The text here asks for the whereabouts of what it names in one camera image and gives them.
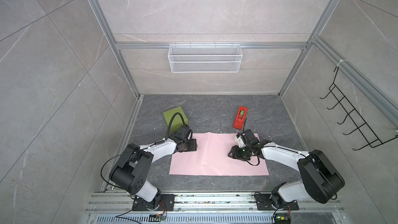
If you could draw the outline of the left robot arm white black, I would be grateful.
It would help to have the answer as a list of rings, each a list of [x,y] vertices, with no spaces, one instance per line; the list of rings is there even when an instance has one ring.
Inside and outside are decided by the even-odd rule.
[[[177,152],[197,149],[192,130],[182,125],[160,141],[141,146],[129,144],[112,168],[109,179],[129,194],[141,198],[148,208],[155,209],[160,204],[161,191],[147,180],[152,163]]]

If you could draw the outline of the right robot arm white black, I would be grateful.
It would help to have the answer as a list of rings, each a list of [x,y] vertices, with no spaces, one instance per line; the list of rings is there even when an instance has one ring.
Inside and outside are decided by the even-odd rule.
[[[336,199],[337,193],[345,186],[342,175],[320,150],[300,151],[271,141],[260,141],[250,129],[238,133],[235,141],[237,145],[228,153],[232,159],[249,163],[252,157],[257,157],[279,162],[300,173],[300,180],[282,183],[272,190],[269,199],[274,209],[310,198],[325,204]]]

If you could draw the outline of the pink wrapping paper sheet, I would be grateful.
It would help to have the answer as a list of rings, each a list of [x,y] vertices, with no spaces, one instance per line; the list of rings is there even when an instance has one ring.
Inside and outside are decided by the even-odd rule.
[[[195,133],[198,150],[177,152],[172,155],[170,175],[190,176],[268,176],[265,161],[256,166],[257,158],[250,163],[228,157],[237,144],[236,134]]]

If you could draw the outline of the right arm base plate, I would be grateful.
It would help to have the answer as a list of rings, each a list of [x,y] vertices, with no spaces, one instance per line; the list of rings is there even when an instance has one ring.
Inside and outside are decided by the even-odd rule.
[[[254,193],[255,202],[259,211],[271,210],[291,210],[298,211],[299,206],[297,201],[285,202],[276,194],[262,194],[259,192]]]

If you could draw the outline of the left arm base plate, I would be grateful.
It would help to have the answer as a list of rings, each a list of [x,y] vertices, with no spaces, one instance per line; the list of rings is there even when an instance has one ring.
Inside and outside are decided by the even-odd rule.
[[[174,209],[176,195],[173,194],[160,194],[155,196],[151,202],[147,202],[140,197],[136,197],[133,201],[133,211],[163,211],[167,212]]]

